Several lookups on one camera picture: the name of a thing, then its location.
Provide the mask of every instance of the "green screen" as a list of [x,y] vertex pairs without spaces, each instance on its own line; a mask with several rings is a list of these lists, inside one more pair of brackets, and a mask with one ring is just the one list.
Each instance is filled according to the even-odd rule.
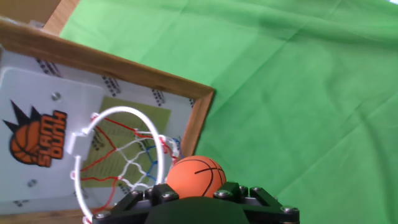
[[61,36],[216,89],[197,154],[302,223],[398,223],[398,6],[81,0]]

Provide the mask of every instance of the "basketball hoop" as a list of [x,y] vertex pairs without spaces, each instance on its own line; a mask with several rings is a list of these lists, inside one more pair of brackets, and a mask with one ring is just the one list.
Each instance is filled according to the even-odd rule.
[[[106,118],[107,116],[114,114],[114,113],[131,113],[133,115],[136,115],[138,118],[140,118],[145,125],[148,127],[149,131],[140,131],[138,129],[133,129],[130,128],[128,126],[125,126],[119,122],[113,121],[109,118]],[[97,126],[97,124],[102,121],[105,120],[107,122],[111,122],[117,125],[120,125],[130,131],[132,131],[136,137],[135,140],[125,144],[123,147],[120,148],[116,148],[112,141],[110,140],[109,137],[107,137],[107,135],[105,135],[105,133],[100,129],[100,127]],[[79,203],[79,206],[81,208],[81,210],[83,211],[85,217],[83,217],[83,223],[92,223],[92,217],[93,214],[90,211],[90,209],[88,208],[87,204],[85,203],[85,199],[83,197],[83,192],[81,190],[81,181],[84,180],[97,180],[97,181],[105,181],[105,180],[109,180],[109,179],[113,179],[113,183],[112,183],[112,192],[111,195],[108,199],[108,201],[106,202],[106,204],[100,208],[97,208],[95,211],[93,211],[93,213],[98,213],[103,211],[111,202],[112,197],[114,195],[115,192],[115,185],[117,181],[123,181],[124,183],[127,184],[127,186],[130,187],[131,190],[134,190],[136,187],[141,186],[141,187],[145,187],[145,188],[149,188],[150,186],[147,184],[143,184],[141,183],[143,178],[147,175],[146,172],[144,172],[142,170],[142,167],[140,166],[140,164],[136,163],[136,159],[139,157],[140,154],[145,153],[145,151],[142,152],[138,152],[136,154],[136,156],[133,159],[128,159],[124,153],[123,153],[123,149],[129,147],[130,145],[134,144],[134,143],[138,143],[140,144],[142,147],[144,147],[143,145],[143,141],[146,139],[153,139],[155,142],[155,148],[156,148],[156,153],[157,153],[157,177],[156,177],[156,182],[155,184],[161,184],[165,181],[165,159],[164,159],[164,154],[170,154],[171,158],[172,158],[172,165],[171,167],[176,163],[178,157],[180,156],[180,152],[178,150],[178,146],[175,140],[173,140],[172,138],[168,138],[166,136],[160,135],[157,130],[156,127],[154,126],[154,124],[152,123],[152,121],[142,112],[134,109],[134,108],[130,108],[127,106],[117,106],[114,108],[110,108],[107,109],[105,111],[103,111],[100,114],[93,114],[92,115],[92,120],[90,125],[87,128],[83,128],[81,130],[80,133],[73,133],[72,134],[72,142],[75,142],[76,139],[78,137],[84,137],[87,138],[89,137],[90,133],[93,132],[94,129],[97,129],[102,135],[105,136],[105,138],[108,140],[108,142],[110,143],[111,147],[113,148],[111,151],[109,151],[105,156],[103,156],[100,159],[97,159],[96,161],[94,161],[91,165],[85,167],[85,168],[81,168],[81,160],[82,160],[82,156],[75,154],[75,166],[74,166],[74,170],[71,172],[71,179],[74,180],[75,183],[75,191],[76,191],[76,197]],[[95,165],[97,165],[98,163],[100,163],[101,161],[105,160],[109,155],[111,155],[114,152],[119,152],[124,160],[127,162],[127,164],[124,166],[124,169],[122,171],[121,174],[119,174],[117,177],[107,177],[104,179],[98,179],[96,177],[88,177],[88,178],[84,178],[81,179],[80,177],[80,172],[84,172],[92,167],[94,167]],[[128,181],[127,179],[124,178],[124,175],[127,171],[127,168],[130,165],[135,165],[139,172],[142,174],[142,176],[140,177],[140,179],[135,183],[135,184],[131,184],[130,181]]]

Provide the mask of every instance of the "mini basketball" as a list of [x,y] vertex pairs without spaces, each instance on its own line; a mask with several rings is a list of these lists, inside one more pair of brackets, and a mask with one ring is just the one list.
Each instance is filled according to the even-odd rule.
[[30,124],[23,125],[11,139],[11,154],[21,162],[26,164],[37,163],[36,147],[39,143],[39,121],[33,121]]
[[223,169],[213,159],[205,156],[190,156],[176,163],[170,170],[166,183],[180,198],[213,197],[224,183]]

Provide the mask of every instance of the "black spiky graphic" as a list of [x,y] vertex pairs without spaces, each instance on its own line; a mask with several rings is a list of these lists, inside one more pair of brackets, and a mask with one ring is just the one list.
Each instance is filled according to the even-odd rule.
[[11,100],[12,108],[14,109],[14,114],[17,118],[18,124],[11,123],[9,121],[3,120],[7,127],[15,133],[20,127],[25,124],[30,124],[33,121],[40,121],[42,115],[32,106],[30,111],[30,118]]

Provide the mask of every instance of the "wooden backboard frame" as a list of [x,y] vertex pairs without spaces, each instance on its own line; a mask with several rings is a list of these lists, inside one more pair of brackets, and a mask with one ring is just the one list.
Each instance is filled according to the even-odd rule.
[[[185,129],[181,148],[184,156],[191,156],[195,152],[201,129],[215,92],[212,87],[61,39],[24,24],[11,23],[1,18],[0,44],[6,50],[19,54],[194,99],[195,104]],[[73,217],[73,220],[76,220],[76,216],[81,218],[80,215],[81,212],[79,210],[6,215],[0,217],[0,222],[68,223],[66,222],[67,218]]]

